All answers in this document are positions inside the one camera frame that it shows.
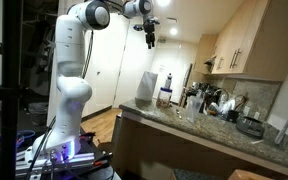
cabinet handle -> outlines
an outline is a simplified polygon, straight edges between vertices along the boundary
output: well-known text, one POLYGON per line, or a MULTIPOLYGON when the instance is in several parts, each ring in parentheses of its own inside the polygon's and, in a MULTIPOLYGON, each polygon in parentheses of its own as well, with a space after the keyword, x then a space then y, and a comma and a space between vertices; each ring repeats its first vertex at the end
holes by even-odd
POLYGON ((234 59, 235 59, 235 56, 236 56, 236 50, 234 51, 234 54, 233 54, 233 57, 232 57, 232 60, 231 60, 230 68, 233 67, 233 61, 234 61, 234 59))
POLYGON ((241 51, 240 51, 240 49, 238 49, 237 52, 236 52, 236 56, 235 56, 234 62, 232 64, 232 68, 234 68, 234 66, 237 66, 236 59, 237 59, 238 54, 240 54, 240 53, 241 53, 241 51))
POLYGON ((224 59, 221 58, 221 59, 220 59, 220 62, 218 62, 217 67, 216 67, 217 70, 221 69, 221 64, 222 64, 222 61, 223 61, 223 60, 224 60, 224 59))

white door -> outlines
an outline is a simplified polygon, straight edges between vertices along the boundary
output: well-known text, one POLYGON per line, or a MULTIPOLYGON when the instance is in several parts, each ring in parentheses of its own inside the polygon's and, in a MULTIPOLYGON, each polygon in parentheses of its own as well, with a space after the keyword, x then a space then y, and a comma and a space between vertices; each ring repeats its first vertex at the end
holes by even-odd
MULTIPOLYGON (((141 18, 134 18, 130 22, 126 47, 121 66, 121 73, 116 88, 114 108, 135 98, 137 87, 145 71, 150 71, 154 59, 155 48, 148 49, 143 31, 135 31, 133 26, 142 24, 141 18)), ((156 41, 159 27, 155 26, 156 41)))
MULTIPOLYGON (((113 105, 128 26, 129 20, 125 17, 111 14, 110 25, 104 30, 94 31, 91 61, 85 77, 93 95, 85 104, 83 116, 113 105)), ((88 31, 86 47, 90 35, 91 31, 88 31)))

jar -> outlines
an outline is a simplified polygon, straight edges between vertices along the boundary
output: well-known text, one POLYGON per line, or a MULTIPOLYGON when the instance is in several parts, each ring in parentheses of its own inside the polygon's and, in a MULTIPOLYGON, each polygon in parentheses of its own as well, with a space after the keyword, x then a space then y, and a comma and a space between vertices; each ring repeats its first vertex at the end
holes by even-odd
POLYGON ((162 88, 157 96, 156 106, 169 107, 172 97, 172 89, 162 88))

wall outlet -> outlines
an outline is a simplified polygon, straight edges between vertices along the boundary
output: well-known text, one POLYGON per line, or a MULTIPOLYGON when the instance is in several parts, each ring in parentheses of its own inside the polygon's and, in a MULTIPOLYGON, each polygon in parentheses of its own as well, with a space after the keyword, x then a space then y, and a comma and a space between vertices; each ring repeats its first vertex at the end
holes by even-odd
POLYGON ((260 117, 260 113, 256 112, 255 115, 254 115, 254 119, 258 120, 259 117, 260 117))
POLYGON ((247 116, 247 115, 248 115, 248 112, 250 112, 250 107, 245 106, 244 109, 243 109, 243 114, 244 114, 244 116, 247 116))

pot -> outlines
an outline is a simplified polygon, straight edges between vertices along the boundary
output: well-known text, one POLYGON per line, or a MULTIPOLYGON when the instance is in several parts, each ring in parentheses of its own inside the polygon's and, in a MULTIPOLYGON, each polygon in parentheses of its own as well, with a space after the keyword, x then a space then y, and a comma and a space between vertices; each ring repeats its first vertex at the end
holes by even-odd
POLYGON ((262 139, 265 130, 261 121, 246 116, 237 120, 236 129, 258 139, 262 139))

